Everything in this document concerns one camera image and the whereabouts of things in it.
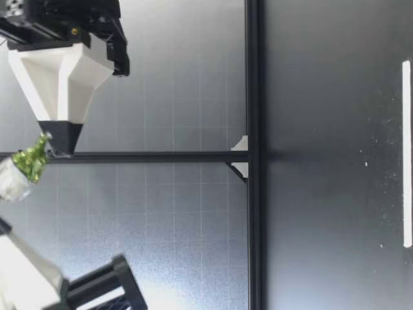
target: white corner bracket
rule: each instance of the white corner bracket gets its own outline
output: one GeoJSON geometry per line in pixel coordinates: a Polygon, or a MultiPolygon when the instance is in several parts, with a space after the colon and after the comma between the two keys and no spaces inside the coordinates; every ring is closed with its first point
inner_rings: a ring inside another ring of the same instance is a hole
{"type": "Polygon", "coordinates": [[[403,72],[403,245],[413,246],[412,231],[412,81],[411,63],[402,64],[403,72]]]}
{"type": "MultiPolygon", "coordinates": [[[[248,150],[248,136],[243,136],[241,140],[237,143],[237,145],[231,148],[232,151],[245,151],[248,150]]],[[[241,173],[241,175],[248,179],[248,163],[231,163],[235,169],[241,173]]]]}

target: dark gray panel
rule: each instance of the dark gray panel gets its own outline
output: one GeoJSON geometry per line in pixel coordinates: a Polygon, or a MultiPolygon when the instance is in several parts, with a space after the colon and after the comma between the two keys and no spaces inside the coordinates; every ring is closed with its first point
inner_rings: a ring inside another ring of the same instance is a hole
{"type": "Polygon", "coordinates": [[[263,5],[265,309],[410,309],[400,126],[413,6],[263,5]]]}

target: white 3d printed part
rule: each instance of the white 3d printed part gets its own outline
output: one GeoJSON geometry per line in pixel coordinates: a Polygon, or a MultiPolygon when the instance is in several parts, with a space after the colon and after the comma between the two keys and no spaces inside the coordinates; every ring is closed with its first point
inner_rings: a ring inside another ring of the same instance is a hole
{"type": "Polygon", "coordinates": [[[14,234],[0,235],[0,310],[42,310],[61,300],[60,270],[14,234]]]}
{"type": "Polygon", "coordinates": [[[9,51],[8,61],[55,150],[73,154],[95,90],[114,72],[106,43],[90,35],[70,47],[9,51]]]}

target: gray wall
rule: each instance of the gray wall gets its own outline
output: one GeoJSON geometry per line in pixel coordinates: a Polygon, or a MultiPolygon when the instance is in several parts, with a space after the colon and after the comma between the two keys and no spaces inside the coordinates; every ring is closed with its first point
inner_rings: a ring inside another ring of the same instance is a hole
{"type": "MultiPolygon", "coordinates": [[[[132,75],[77,150],[227,150],[245,133],[242,0],[121,0],[132,75]]],[[[39,129],[0,48],[0,151],[39,129]]],[[[247,191],[224,165],[62,165],[0,215],[71,278],[126,253],[151,309],[247,309],[247,191]]]]}

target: black metal mount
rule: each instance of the black metal mount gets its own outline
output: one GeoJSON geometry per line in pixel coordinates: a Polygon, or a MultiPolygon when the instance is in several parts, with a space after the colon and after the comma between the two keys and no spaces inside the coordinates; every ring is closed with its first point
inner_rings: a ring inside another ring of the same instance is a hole
{"type": "Polygon", "coordinates": [[[65,282],[62,287],[62,303],[45,310],[75,310],[120,287],[124,294],[103,302],[91,310],[148,309],[128,262],[124,256],[117,256],[112,263],[73,282],[65,282]]]}
{"type": "Polygon", "coordinates": [[[130,73],[119,0],[0,0],[0,35],[10,50],[39,50],[106,42],[115,76],[130,73]]]}

